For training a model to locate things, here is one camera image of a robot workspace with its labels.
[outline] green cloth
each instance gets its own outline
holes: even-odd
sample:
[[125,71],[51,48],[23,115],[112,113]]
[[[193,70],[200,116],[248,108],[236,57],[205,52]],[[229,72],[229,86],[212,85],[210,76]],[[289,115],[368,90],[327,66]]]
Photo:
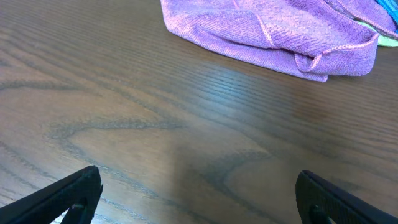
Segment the green cloth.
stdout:
[[[356,22],[361,24],[361,25],[363,25],[363,26],[366,26],[366,27],[370,28],[374,32],[377,32],[375,29],[373,29],[372,26],[370,26],[369,24],[367,24],[365,22],[359,22],[359,21],[356,21]],[[383,47],[398,47],[398,40],[394,40],[393,38],[380,35],[379,36],[379,42],[377,44],[379,46],[383,46]]]

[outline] folded cloth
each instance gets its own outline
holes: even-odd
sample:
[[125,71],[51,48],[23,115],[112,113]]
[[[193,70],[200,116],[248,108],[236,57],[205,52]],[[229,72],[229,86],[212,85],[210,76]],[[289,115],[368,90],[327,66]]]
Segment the folded cloth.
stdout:
[[[359,22],[359,21],[358,21],[358,23],[363,26],[368,27],[369,29],[376,31],[372,26],[370,26],[367,23]],[[383,47],[398,47],[398,40],[394,40],[393,38],[380,35],[377,44],[378,44],[378,46],[383,46]]]
[[398,4],[395,0],[376,0],[398,24]]
[[392,19],[385,11],[376,18],[368,17],[365,6],[353,10],[344,4],[361,5],[364,0],[339,1],[342,0],[161,3],[166,27],[175,35],[244,62],[325,82],[329,75],[365,75],[373,67],[379,34],[352,18],[359,16],[369,20],[365,21],[368,24],[374,22],[382,32],[393,35]]

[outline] microfiber cloth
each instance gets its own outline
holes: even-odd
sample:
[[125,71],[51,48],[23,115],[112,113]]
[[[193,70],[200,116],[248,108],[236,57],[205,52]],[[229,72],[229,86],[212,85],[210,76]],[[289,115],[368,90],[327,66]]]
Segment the microfiber cloth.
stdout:
[[[352,2],[359,7],[352,8]],[[370,2],[161,0],[171,33],[219,54],[320,82],[372,69],[379,34],[353,18],[398,37],[394,21],[374,0],[384,14],[368,14]]]
[[[372,29],[374,31],[376,31],[375,29],[373,29],[372,26],[370,26],[367,23],[364,22],[359,22],[361,25],[368,27],[369,29]],[[383,35],[379,36],[379,41],[377,42],[378,46],[383,46],[383,47],[398,47],[398,40],[394,40],[390,37],[385,37]]]
[[376,0],[398,24],[398,4],[396,0]]

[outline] wooden table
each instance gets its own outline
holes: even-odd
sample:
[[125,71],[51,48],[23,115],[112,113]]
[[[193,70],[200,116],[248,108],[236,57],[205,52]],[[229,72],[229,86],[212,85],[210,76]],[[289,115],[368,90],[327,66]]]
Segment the wooden table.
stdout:
[[96,164],[93,223],[300,223],[308,169],[398,216],[397,54],[317,83],[169,33],[158,0],[0,0],[0,206]]

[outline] table surface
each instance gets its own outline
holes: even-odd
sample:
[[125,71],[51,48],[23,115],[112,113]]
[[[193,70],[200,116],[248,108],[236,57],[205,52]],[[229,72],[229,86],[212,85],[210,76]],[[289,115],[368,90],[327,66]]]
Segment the table surface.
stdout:
[[93,223],[300,223],[307,169],[398,216],[397,54],[318,83],[169,33],[158,0],[0,0],[0,206],[95,164]]

